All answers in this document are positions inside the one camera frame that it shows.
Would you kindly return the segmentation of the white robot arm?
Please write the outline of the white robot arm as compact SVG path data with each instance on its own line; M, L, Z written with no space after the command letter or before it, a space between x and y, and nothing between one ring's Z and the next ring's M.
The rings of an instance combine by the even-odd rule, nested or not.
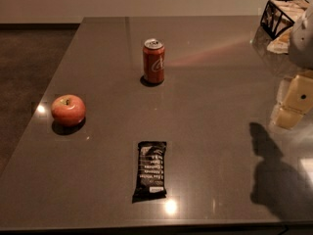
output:
M285 77L279 86L271 120L292 129L313 108L313 7L295 22L289 45L290 61L302 68L294 77Z

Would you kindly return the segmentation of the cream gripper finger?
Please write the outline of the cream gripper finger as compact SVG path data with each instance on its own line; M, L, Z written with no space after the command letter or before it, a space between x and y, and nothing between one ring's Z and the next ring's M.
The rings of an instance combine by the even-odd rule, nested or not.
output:
M294 128L313 108L313 70L284 77L276 100L272 122L283 129Z

